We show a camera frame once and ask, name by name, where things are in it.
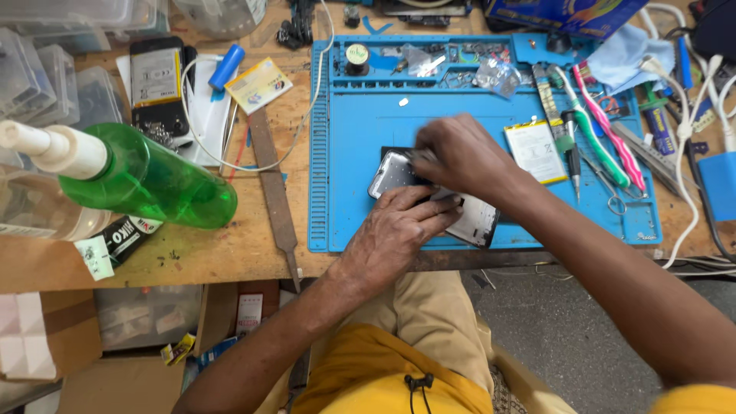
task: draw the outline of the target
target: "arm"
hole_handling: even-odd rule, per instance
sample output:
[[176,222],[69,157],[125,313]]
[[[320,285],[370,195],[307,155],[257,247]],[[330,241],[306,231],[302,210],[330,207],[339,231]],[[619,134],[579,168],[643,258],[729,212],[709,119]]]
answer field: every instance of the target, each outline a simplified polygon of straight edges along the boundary
[[299,298],[204,370],[173,412],[254,412],[313,341],[396,281],[422,245],[460,218],[459,197],[414,206],[435,191],[416,186],[384,193],[342,257]]
[[698,293],[520,169],[470,115],[417,135],[437,162],[417,173],[498,207],[539,240],[608,312],[665,386],[736,387],[736,326]]

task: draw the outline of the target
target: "blue silicone repair mat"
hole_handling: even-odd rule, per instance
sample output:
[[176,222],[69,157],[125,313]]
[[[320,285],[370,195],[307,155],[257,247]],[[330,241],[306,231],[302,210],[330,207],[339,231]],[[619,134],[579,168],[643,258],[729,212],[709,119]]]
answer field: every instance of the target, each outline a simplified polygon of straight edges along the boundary
[[[531,76],[530,63],[539,60],[544,66],[549,62],[569,65],[589,55],[594,47],[594,43],[583,41],[576,45],[576,52],[556,55],[546,52],[545,36],[524,33],[504,36],[336,36],[333,48],[325,54],[320,95],[311,114],[309,250],[344,250],[375,202],[369,197],[367,189],[381,162],[382,146],[412,147],[417,129],[431,119],[468,112],[508,151],[504,127],[528,122],[532,116],[544,119],[542,103],[533,83],[523,83],[511,99],[505,99],[482,88],[460,86],[456,78],[458,73],[475,73],[478,68],[478,63],[468,62],[475,55],[461,51],[463,43],[506,44],[511,62],[522,71],[525,75],[523,78],[526,75]],[[345,74],[344,52],[352,43],[362,43],[370,50],[371,69],[366,76],[351,77]],[[392,74],[399,58],[382,55],[381,50],[405,43],[419,47],[443,43],[447,46],[447,60],[439,65],[434,76],[410,77],[406,71]],[[316,41],[312,48],[313,94],[319,67],[319,51],[326,46],[326,41]],[[460,62],[451,62],[450,53],[453,50],[460,50],[461,58],[452,58]],[[591,88],[590,92],[595,95],[600,90],[600,87]],[[560,111],[570,108],[570,101],[562,90],[554,90],[553,94]],[[399,101],[405,98],[408,103],[399,106]],[[633,93],[626,93],[617,98],[618,104],[628,107],[631,115],[611,118],[617,118],[641,136],[641,121],[635,96]],[[582,149],[593,154],[580,132],[576,134],[576,140]],[[608,138],[601,140],[608,146],[611,154],[616,153]],[[581,167],[579,205],[569,180],[548,185],[550,191],[630,245],[656,244],[662,241],[651,172],[644,165],[641,168],[648,196],[635,199],[618,190],[619,196],[628,206],[628,211],[623,216],[613,214],[607,208],[606,203],[610,197],[608,190],[584,161],[581,161]],[[500,220],[490,248],[540,246],[519,225]],[[424,248],[444,250],[474,247],[444,236],[435,237]]]

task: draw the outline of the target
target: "khaki pants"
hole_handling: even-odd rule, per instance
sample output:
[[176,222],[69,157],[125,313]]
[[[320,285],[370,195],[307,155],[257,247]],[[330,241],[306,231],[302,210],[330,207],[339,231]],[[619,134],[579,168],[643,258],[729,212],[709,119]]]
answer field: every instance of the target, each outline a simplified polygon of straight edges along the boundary
[[350,323],[391,332],[493,394],[490,359],[458,271],[407,273],[348,315],[339,328]]

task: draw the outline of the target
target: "solder wire spool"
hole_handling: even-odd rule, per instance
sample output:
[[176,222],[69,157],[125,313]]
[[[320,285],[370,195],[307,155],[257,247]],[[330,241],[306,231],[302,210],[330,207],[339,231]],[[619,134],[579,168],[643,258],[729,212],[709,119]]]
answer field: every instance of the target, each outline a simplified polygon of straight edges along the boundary
[[368,65],[369,57],[370,51],[365,45],[361,43],[351,44],[345,50],[345,58],[347,59],[345,73],[350,76],[367,75],[370,69],[370,65]]

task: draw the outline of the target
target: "hand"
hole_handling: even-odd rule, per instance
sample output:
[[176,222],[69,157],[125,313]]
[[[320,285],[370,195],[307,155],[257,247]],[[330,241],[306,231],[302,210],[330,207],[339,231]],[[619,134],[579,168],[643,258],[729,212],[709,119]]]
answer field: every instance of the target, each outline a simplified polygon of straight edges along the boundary
[[410,186],[383,193],[328,274],[350,278],[366,300],[382,292],[406,273],[429,239],[462,215],[457,195],[415,206],[435,192]]
[[435,184],[470,194],[498,208],[513,200],[509,189],[529,183],[531,175],[470,114],[441,118],[417,133],[416,148],[437,160],[414,158],[415,172]]

